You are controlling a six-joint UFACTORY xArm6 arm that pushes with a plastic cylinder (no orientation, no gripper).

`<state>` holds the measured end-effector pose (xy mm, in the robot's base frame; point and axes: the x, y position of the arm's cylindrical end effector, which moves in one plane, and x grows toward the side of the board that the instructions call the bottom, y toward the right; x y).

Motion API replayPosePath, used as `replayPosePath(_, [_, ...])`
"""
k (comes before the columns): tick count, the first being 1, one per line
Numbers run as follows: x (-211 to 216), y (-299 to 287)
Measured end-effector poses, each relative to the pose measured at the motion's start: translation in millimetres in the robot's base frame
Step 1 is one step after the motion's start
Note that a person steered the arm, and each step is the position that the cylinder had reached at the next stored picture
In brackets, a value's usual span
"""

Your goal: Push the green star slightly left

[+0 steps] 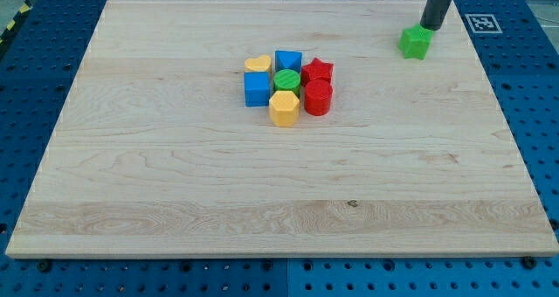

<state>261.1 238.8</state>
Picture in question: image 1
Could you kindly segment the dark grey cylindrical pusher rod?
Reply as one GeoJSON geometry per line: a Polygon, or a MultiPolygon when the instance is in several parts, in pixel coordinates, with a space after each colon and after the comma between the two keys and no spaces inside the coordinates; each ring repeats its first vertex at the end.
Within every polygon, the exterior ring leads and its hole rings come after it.
{"type": "Polygon", "coordinates": [[[420,20],[420,25],[431,31],[438,31],[445,20],[453,0],[427,0],[420,20]]]}

